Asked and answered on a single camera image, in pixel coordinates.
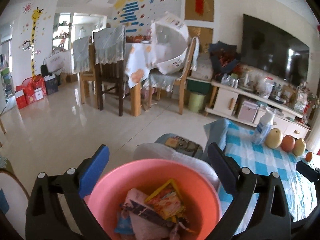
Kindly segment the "black flat screen television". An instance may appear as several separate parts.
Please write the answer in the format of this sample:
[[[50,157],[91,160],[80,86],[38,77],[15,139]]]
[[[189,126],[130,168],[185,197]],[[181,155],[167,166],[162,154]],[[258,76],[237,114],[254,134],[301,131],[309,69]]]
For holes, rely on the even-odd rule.
[[[309,47],[266,21],[243,15],[242,63],[298,86],[307,79]]]

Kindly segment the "dark blue flower bouquet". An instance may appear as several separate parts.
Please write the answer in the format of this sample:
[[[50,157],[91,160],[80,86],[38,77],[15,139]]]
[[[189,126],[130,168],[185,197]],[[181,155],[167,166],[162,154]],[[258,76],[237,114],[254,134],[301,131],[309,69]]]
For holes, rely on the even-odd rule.
[[[236,45],[218,41],[208,48],[214,74],[228,74],[239,64],[241,55],[236,51]]]

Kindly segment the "blue white checkered tablecloth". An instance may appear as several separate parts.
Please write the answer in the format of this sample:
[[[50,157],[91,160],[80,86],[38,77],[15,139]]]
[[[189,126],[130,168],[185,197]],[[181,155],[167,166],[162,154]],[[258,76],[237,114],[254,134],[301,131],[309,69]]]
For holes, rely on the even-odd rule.
[[[206,162],[215,142],[238,165],[235,197],[219,181],[222,217],[209,239],[319,239],[319,181],[296,170],[303,158],[254,144],[251,130],[225,118],[204,129]]]

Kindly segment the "red apple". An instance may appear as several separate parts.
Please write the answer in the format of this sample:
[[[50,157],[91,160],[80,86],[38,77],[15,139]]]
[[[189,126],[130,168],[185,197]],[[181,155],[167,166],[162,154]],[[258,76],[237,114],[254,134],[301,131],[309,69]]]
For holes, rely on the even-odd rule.
[[[295,146],[295,138],[292,137],[291,135],[286,135],[283,137],[282,143],[281,143],[281,148],[285,152],[291,152]]]

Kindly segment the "yellow pear right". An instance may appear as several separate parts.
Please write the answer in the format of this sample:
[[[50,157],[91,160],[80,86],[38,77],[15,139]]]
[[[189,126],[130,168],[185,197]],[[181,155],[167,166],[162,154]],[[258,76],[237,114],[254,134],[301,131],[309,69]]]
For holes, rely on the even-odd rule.
[[[293,154],[297,157],[301,156],[306,150],[306,143],[304,139],[300,138],[296,140],[295,146],[292,150]]]

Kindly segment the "pink plastic bucket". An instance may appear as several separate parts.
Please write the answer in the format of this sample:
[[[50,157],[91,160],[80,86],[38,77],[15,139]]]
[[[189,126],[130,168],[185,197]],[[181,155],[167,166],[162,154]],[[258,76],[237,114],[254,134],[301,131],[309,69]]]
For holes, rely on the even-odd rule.
[[[89,195],[87,205],[112,239],[122,204],[144,216],[155,212],[163,222],[183,219],[188,232],[181,239],[206,239],[221,218],[220,201],[213,185],[199,172],[162,159],[143,159],[104,175]]]

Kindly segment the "blue white milk carton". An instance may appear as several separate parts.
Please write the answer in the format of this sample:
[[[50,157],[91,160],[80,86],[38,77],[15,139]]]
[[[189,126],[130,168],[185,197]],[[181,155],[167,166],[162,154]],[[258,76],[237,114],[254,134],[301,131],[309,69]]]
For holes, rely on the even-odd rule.
[[[153,208],[144,203],[147,195],[138,189],[128,191],[123,208],[129,214],[136,239],[169,238],[173,222],[163,219]]]

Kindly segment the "white plastic bottle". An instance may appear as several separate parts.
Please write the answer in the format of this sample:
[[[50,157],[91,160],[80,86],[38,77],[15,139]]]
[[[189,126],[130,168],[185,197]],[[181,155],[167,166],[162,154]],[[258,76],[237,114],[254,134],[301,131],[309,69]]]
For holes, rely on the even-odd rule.
[[[257,127],[252,135],[252,142],[256,145],[260,145],[267,137],[274,120],[274,113],[272,111],[266,111],[266,113],[260,118]]]

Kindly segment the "white tv cabinet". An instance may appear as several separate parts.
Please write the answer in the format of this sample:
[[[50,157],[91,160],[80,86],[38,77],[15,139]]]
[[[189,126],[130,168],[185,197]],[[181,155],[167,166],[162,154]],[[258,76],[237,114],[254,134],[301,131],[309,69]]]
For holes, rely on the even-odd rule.
[[[306,139],[311,128],[298,121],[301,114],[285,105],[269,99],[263,99],[240,88],[233,88],[212,81],[212,94],[205,114],[213,114],[241,124],[256,127],[260,118],[267,112],[274,113],[273,128],[279,129],[283,135],[291,135],[296,139]]]

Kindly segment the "white storage box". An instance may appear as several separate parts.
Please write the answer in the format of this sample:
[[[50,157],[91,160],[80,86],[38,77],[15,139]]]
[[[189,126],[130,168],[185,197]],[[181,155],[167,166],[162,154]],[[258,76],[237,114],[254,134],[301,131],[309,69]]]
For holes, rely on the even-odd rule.
[[[258,105],[255,102],[244,100],[240,104],[238,118],[247,122],[253,122],[258,110]]]

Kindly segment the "white mesh food cover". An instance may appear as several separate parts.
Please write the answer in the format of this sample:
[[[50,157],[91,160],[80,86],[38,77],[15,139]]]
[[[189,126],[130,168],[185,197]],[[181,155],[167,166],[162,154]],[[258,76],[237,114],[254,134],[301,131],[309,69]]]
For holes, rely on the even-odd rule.
[[[184,20],[166,12],[151,24],[151,47],[155,53],[154,65],[163,75],[182,68],[189,46],[189,31]]]

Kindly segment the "yellow green snack wrapper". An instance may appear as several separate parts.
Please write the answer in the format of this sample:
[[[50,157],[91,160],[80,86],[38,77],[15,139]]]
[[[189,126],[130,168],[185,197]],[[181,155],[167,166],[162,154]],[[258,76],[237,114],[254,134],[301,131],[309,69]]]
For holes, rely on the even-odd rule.
[[[164,220],[178,223],[181,219],[185,219],[186,207],[173,179],[169,179],[156,189],[144,203],[152,207]]]

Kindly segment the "green waste bin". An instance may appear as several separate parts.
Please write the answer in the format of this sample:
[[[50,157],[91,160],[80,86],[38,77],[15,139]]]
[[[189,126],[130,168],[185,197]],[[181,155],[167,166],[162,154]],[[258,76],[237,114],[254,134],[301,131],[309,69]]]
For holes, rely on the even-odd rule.
[[[205,98],[206,96],[204,94],[191,92],[189,97],[188,109],[194,113],[199,113],[203,110]]]

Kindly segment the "giraffe height wall sticker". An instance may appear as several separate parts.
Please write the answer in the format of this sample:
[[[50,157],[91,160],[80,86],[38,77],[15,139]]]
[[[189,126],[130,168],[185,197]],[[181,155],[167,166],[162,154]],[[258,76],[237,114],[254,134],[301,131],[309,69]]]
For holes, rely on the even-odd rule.
[[[23,8],[20,48],[30,61],[28,76],[40,74],[43,60],[51,52],[53,14],[50,3],[43,0],[28,2]]]

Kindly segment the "light wooden chair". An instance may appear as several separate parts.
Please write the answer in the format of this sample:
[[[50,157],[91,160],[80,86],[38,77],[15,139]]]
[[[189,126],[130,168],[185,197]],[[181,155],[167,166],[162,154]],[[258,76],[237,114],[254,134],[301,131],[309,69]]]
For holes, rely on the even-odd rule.
[[[200,41],[198,37],[193,37],[191,43],[188,47],[187,55],[183,62],[183,68],[178,72],[172,74],[161,74],[158,70],[152,70],[148,77],[148,99],[146,106],[148,109],[152,105],[152,95],[154,94],[154,89],[156,90],[156,100],[161,97],[162,90],[173,91],[173,88],[178,87],[178,100],[179,100],[179,111],[180,115],[183,114],[184,109],[184,91],[186,88],[186,80],[189,72],[191,71],[191,64],[193,62],[194,56],[199,54]]]

